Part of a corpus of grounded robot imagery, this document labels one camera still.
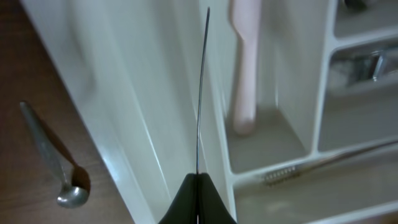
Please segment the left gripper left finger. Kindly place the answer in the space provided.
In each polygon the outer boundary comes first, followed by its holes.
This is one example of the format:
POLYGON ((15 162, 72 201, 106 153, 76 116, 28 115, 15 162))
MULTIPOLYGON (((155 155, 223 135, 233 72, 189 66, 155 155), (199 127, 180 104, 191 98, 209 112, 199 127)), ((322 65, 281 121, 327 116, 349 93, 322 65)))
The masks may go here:
POLYGON ((159 224, 194 224, 197 216, 197 175, 187 174, 159 224))

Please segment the pink plastic knife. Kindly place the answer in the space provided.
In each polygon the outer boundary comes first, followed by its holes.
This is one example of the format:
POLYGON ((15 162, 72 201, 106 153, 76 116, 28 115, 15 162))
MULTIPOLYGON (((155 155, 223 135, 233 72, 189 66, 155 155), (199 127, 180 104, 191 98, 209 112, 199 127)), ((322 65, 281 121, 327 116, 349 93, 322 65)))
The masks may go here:
POLYGON ((233 128, 240 135, 249 134, 256 122, 256 80, 260 0, 234 0, 232 22, 242 40, 241 66, 236 88, 233 128))

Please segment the small steel teaspoon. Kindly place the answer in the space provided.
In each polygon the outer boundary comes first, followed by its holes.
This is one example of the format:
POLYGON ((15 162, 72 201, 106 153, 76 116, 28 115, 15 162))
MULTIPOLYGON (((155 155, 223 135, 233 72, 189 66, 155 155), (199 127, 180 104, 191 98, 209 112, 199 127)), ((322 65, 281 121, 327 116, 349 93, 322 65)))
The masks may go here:
POLYGON ((205 21, 205 32, 203 37, 203 49, 201 54, 201 67, 200 67, 200 84, 198 93, 198 110, 197 110, 197 143, 196 143, 196 175, 200 173, 200 138, 201 138, 201 106, 202 106, 202 96, 203 96, 203 77, 205 70, 205 59, 206 59, 206 46, 208 39, 208 29, 210 22, 211 8, 207 7, 206 11, 206 21, 205 21))
POLYGON ((26 101, 19 103, 19 108, 29 127, 35 145, 40 156, 52 175, 60 181, 60 192, 56 203, 60 207, 73 209, 84 205, 89 198, 89 192, 83 187, 72 184, 72 178, 67 175, 65 166, 62 164, 64 157, 56 149, 37 113, 26 101))

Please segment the steel fork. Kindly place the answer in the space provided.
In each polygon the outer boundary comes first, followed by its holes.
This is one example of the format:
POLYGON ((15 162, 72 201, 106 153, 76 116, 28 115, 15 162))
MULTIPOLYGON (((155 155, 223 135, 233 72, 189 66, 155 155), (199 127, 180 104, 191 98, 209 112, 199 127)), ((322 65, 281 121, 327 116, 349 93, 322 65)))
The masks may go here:
POLYGON ((349 86, 366 81, 397 81, 397 47, 340 58, 338 61, 349 65, 349 86))

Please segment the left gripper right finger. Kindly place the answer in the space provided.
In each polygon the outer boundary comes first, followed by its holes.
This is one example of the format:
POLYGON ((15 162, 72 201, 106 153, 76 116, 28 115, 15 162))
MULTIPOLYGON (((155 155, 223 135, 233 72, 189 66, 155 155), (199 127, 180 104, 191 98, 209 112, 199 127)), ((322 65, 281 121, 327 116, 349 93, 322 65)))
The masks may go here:
POLYGON ((199 223, 236 224, 207 173, 201 173, 197 176, 197 185, 199 223))

